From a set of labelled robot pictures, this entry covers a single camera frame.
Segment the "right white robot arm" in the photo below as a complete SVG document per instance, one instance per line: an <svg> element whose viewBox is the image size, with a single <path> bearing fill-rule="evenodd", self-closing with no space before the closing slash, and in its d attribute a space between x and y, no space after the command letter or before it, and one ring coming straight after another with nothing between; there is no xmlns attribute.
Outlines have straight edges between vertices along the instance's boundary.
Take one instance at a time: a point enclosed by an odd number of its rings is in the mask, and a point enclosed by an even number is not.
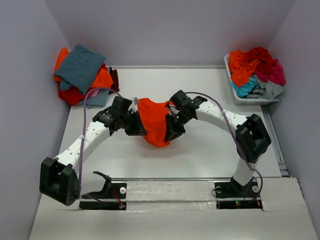
<svg viewBox="0 0 320 240"><path fill-rule="evenodd" d="M185 125L191 120L206 122L230 133L239 161L229 189L235 196L242 196L248 191L254 174L258 173L257 164L272 142L265 124L257 114L233 113L207 94L197 92L195 95L190 98L179 90L165 104L169 113L165 116L164 141L173 141L183 135Z"/></svg>

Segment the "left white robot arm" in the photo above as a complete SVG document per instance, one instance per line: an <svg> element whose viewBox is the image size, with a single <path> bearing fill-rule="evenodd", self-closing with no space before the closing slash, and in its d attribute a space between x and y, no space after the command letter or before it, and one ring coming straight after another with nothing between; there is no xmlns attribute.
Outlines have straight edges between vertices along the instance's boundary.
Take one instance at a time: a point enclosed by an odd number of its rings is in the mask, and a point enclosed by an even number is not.
<svg viewBox="0 0 320 240"><path fill-rule="evenodd" d="M64 204L72 205L82 196L101 201L112 190L110 176L94 171L89 178L83 175L83 163L105 140L123 129L128 136L142 136L143 127L139 100L116 96L112 105L99 111L65 151L54 158L45 158L40 167L39 191Z"/></svg>

